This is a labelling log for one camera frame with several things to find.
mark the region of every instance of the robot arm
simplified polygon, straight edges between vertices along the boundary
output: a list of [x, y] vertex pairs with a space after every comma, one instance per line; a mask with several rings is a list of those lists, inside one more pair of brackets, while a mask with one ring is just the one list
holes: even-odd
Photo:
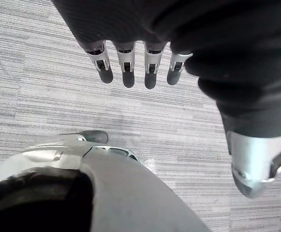
[[[167, 81], [178, 82], [187, 59], [187, 71], [199, 76], [199, 87], [216, 100], [234, 180], [244, 195], [257, 197], [281, 172], [281, 0], [53, 3], [89, 54], [96, 41], [123, 47], [145, 41], [147, 88], [155, 86], [163, 46], [171, 41]], [[132, 87], [133, 50], [116, 47], [124, 85]], [[110, 83], [106, 53], [101, 59], [92, 61], [99, 72], [98, 64], [105, 66], [100, 76]]]

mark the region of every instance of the silver metal part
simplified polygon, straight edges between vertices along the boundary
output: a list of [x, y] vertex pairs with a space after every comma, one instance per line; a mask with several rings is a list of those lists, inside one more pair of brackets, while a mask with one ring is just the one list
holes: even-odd
[[175, 66], [176, 63], [182, 63], [181, 68], [179, 69], [179, 73], [182, 72], [183, 68], [184, 68], [184, 62], [190, 58], [191, 56], [193, 56], [193, 53], [188, 54], [188, 55], [182, 55], [182, 54], [171, 54], [171, 58], [170, 58], [170, 70], [174, 71], [175, 70]]
[[228, 132], [227, 142], [237, 188], [249, 198], [258, 197], [281, 173], [281, 136], [256, 138]]
[[111, 154], [127, 156], [127, 157], [130, 157], [130, 158], [140, 162], [138, 157], [131, 150], [123, 148], [123, 147], [118, 147], [118, 146], [94, 146], [94, 147], [102, 148], [102, 149], [110, 152]]
[[90, 57], [92, 63], [95, 65], [95, 68], [97, 71], [101, 71], [100, 67], [98, 66], [98, 61], [102, 61], [104, 63], [105, 69], [109, 70], [110, 67], [110, 61], [109, 61], [109, 56], [107, 52], [107, 47], [106, 47], [106, 41], [103, 41], [103, 51], [101, 51], [100, 54], [98, 55], [92, 55], [87, 51], [88, 56]]
[[145, 68], [146, 68], [146, 73], [149, 74], [150, 73], [150, 64], [154, 64], [155, 65], [155, 69], [154, 69], [154, 74], [156, 74], [158, 72], [160, 63], [161, 63], [161, 59], [162, 59], [162, 54], [163, 54], [163, 50], [161, 50], [160, 53], [157, 54], [152, 54], [149, 53], [148, 49], [147, 49], [147, 45], [144, 42], [144, 46], [145, 46]]
[[128, 53], [123, 53], [120, 51], [117, 51], [119, 63], [122, 69], [122, 72], [125, 73], [124, 63], [130, 64], [130, 71], [134, 71], [134, 65], [135, 65], [135, 44], [133, 46], [133, 49]]
[[[94, 207], [88, 208], [92, 210], [91, 232], [173, 232], [191, 228], [195, 232], [210, 232], [162, 180], [141, 163], [126, 157], [126, 152], [133, 154], [131, 151], [78, 138], [78, 134], [60, 135], [8, 158], [0, 166], [0, 181], [10, 176], [16, 179], [16, 173], [30, 173], [27, 169], [33, 167], [78, 169], [93, 187]], [[37, 149], [43, 152], [35, 156], [32, 151]], [[17, 186], [26, 187], [21, 179], [16, 180]]]
[[106, 150], [109, 155], [124, 155], [139, 162], [126, 148], [87, 142], [80, 134], [58, 135], [8, 158], [0, 166], [0, 181], [35, 167], [79, 169], [81, 159], [94, 147]]

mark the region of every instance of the black rubber tip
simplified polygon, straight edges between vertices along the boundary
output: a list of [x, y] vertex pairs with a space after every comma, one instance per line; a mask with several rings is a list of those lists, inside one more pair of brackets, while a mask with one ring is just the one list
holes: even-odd
[[168, 84], [170, 84], [171, 86], [175, 85], [178, 83], [179, 78], [180, 78], [180, 74], [178, 69], [175, 69], [174, 71], [171, 71], [170, 69], [168, 70], [168, 74], [167, 74], [167, 82]]
[[106, 70], [105, 68], [101, 68], [101, 71], [98, 72], [100, 77], [101, 77], [101, 80], [106, 83], [106, 84], [109, 84], [112, 82], [113, 80], [113, 74], [112, 74], [112, 71], [111, 71], [111, 67], [109, 67], [108, 70]]
[[130, 72], [130, 71], [122, 72], [122, 77], [123, 77], [123, 84], [126, 88], [131, 88], [134, 86], [135, 83], [134, 72]]
[[77, 133], [70, 134], [81, 134], [88, 142], [94, 142], [99, 144], [106, 144], [108, 142], [108, 134], [102, 130], [84, 130]]
[[153, 89], [156, 84], [156, 74], [150, 72], [145, 74], [145, 86], [147, 89]]

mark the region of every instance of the metal joint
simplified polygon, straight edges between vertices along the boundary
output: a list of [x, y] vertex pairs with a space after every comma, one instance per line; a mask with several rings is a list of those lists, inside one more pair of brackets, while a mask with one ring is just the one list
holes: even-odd
[[125, 73], [125, 67], [124, 63], [130, 64], [130, 72], [134, 71], [134, 64], [135, 64], [135, 44], [133, 46], [133, 49], [130, 52], [123, 53], [120, 51], [117, 51], [119, 63], [122, 69], [122, 72]]
[[155, 68], [154, 68], [154, 74], [156, 74], [158, 72], [160, 63], [161, 63], [161, 59], [162, 59], [162, 54], [163, 54], [163, 50], [161, 50], [160, 53], [157, 54], [153, 54], [150, 53], [147, 50], [147, 45], [144, 42], [144, 46], [145, 46], [145, 68], [146, 68], [146, 73], [149, 74], [150, 73], [150, 64], [154, 64]]
[[193, 56], [193, 53], [188, 54], [188, 55], [182, 55], [182, 54], [171, 54], [171, 58], [170, 58], [170, 70], [174, 71], [175, 70], [175, 66], [177, 63], [181, 63], [181, 68], [179, 69], [179, 72], [182, 72], [183, 68], [184, 68], [184, 62], [190, 58], [191, 56]]
[[103, 50], [101, 51], [100, 54], [97, 55], [92, 55], [89, 52], [86, 51], [88, 56], [90, 57], [92, 63], [95, 65], [95, 68], [97, 71], [101, 71], [101, 67], [104, 66], [106, 70], [109, 70], [110, 67], [110, 61], [109, 61], [109, 56], [107, 52], [107, 47], [106, 47], [106, 41], [103, 41]]

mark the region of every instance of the striped carpet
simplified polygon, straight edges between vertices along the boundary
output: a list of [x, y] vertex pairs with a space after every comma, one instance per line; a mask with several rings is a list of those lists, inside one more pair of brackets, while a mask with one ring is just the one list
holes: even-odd
[[169, 46], [148, 90], [142, 43], [131, 89], [107, 45], [108, 85], [50, 1], [0, 0], [0, 163], [40, 138], [100, 129], [109, 144], [134, 151], [214, 232], [281, 232], [281, 176], [259, 199], [240, 194], [214, 101], [185, 71], [177, 85], [166, 82]]

